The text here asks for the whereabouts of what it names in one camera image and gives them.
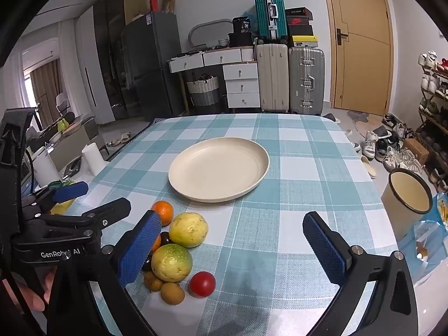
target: screw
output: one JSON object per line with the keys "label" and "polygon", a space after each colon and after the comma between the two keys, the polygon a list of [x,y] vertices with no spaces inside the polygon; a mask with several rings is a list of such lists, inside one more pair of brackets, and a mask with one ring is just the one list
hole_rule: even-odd
{"label": "screw", "polygon": [[62,259],[63,260],[69,260],[70,259],[70,257],[71,257],[71,255],[72,255],[72,253],[70,252],[70,251],[64,251],[63,253],[62,253]]}
{"label": "screw", "polygon": [[356,254],[356,255],[361,255],[364,252],[364,249],[362,247],[360,247],[359,245],[353,245],[352,246],[352,251]]}
{"label": "screw", "polygon": [[405,256],[403,255],[403,253],[401,251],[396,251],[395,253],[393,253],[393,255],[398,259],[398,260],[403,260],[405,258]]}
{"label": "screw", "polygon": [[105,245],[101,249],[101,252],[104,255],[109,255],[112,251],[113,251],[113,245]]}

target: plate rim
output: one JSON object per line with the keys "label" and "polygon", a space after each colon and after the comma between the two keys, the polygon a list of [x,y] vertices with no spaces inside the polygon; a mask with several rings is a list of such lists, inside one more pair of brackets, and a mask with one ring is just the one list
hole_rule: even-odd
{"label": "plate rim", "polygon": [[[186,150],[188,150],[188,149],[190,149],[190,148],[193,148],[193,147],[196,146],[196,145],[202,144],[202,143],[204,143],[204,142],[206,142],[206,141],[215,141],[215,140],[222,140],[222,139],[225,139],[225,140],[227,140],[227,139],[238,139],[238,140],[250,141],[251,143],[256,144],[257,146],[259,146],[259,147],[263,150],[263,152],[264,152],[264,153],[266,154],[266,156],[267,156],[267,167],[266,167],[266,170],[265,170],[265,172],[263,173],[263,175],[259,178],[259,180],[257,180],[257,182],[255,182],[255,183],[254,183],[253,185],[251,185],[250,187],[244,189],[243,191],[241,191],[241,192],[239,192],[239,193],[236,193],[236,194],[233,194],[233,195],[228,196],[228,197],[223,197],[223,198],[214,198],[214,199],[196,198],[196,197],[187,196],[187,195],[183,194],[181,191],[179,191],[179,190],[173,185],[172,180],[171,180],[171,179],[172,179],[172,178],[171,178],[171,177],[172,177],[172,166],[173,166],[173,164],[175,163],[175,161],[179,158],[179,156],[180,156],[184,151],[186,151]],[[253,141],[253,140],[251,140],[251,139],[245,139],[245,138],[243,138],[243,137],[214,137],[214,138],[211,138],[211,139],[207,139],[207,140],[203,140],[203,141],[200,141],[200,142],[198,142],[198,143],[195,143],[195,144],[193,144],[192,146],[189,146],[188,148],[182,150],[182,151],[176,156],[176,158],[172,161],[172,163],[171,163],[170,166],[169,166],[169,169],[168,169],[168,182],[169,182],[169,184],[171,185],[171,187],[173,187],[173,189],[174,189],[177,193],[179,193],[180,195],[182,195],[182,196],[184,196],[184,197],[186,197],[186,198],[188,198],[188,199],[190,199],[190,200],[194,200],[194,201],[196,201],[196,202],[203,202],[203,203],[221,203],[221,202],[227,202],[227,201],[230,201],[230,200],[234,200],[235,198],[239,198],[239,197],[241,197],[241,196],[243,196],[243,195],[249,193],[250,191],[252,191],[252,190],[253,190],[255,187],[257,187],[257,186],[260,184],[260,182],[264,179],[264,177],[266,176],[267,172],[269,171],[269,167],[270,167],[270,156],[269,156],[269,153],[267,152],[267,150],[266,150],[262,145],[260,145],[260,144],[257,143],[256,141]]]}

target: tablecloth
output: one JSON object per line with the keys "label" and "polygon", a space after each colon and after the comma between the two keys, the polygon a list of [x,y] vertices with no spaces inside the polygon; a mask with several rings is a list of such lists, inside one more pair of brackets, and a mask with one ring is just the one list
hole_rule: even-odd
{"label": "tablecloth", "polygon": [[[167,172],[184,149],[215,137],[258,142],[270,156],[268,174],[237,200],[191,202],[172,189]],[[336,123],[318,116],[208,115],[158,123],[111,161],[69,213],[120,197],[130,200],[131,214],[103,231],[103,244],[115,244],[156,200],[169,201],[175,214],[198,212],[209,224],[205,242],[190,249],[193,270],[180,285],[186,289],[193,274],[210,271],[216,277],[210,297],[187,294],[180,305],[168,306],[158,293],[146,290],[142,275],[127,286],[160,336],[305,335],[337,292],[303,235],[309,211],[317,211],[348,244],[368,253],[390,255],[397,249],[358,155]],[[368,284],[346,334],[356,329],[372,289]]]}

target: human hand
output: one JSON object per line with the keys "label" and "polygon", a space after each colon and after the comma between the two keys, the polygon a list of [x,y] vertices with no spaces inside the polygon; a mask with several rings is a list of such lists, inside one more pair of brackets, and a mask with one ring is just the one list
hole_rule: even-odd
{"label": "human hand", "polygon": [[[45,294],[43,295],[43,298],[45,302],[48,304],[50,302],[50,293],[53,286],[53,280],[55,278],[56,268],[54,268],[52,271],[50,271],[46,277],[45,277]],[[22,293],[23,298],[25,299],[26,304],[31,310],[40,311],[42,312],[45,309],[45,304],[43,303],[42,299],[34,293],[31,289],[29,289],[26,285],[23,285],[20,282],[16,282],[17,286],[19,287],[20,293]],[[6,291],[10,295],[11,299],[13,300],[15,305],[19,304],[19,301],[17,301],[17,298],[11,289],[10,284],[6,279],[3,279],[3,285],[6,288]]]}

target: blue gripper pad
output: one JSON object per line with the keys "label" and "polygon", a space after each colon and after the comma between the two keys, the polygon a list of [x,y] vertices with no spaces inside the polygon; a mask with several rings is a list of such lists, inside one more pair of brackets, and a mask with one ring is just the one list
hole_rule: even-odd
{"label": "blue gripper pad", "polygon": [[160,216],[149,210],[132,230],[126,231],[118,240],[114,257],[118,282],[123,288],[137,278],[161,230]]}
{"label": "blue gripper pad", "polygon": [[86,182],[73,183],[72,185],[68,185],[56,190],[55,194],[53,194],[53,200],[57,203],[63,203],[66,200],[84,196],[85,194],[87,194],[88,190],[89,186]]}
{"label": "blue gripper pad", "polygon": [[348,244],[339,233],[331,231],[317,212],[307,213],[302,226],[303,234],[310,243],[328,279],[331,283],[341,286],[345,282],[347,271],[351,266]]}

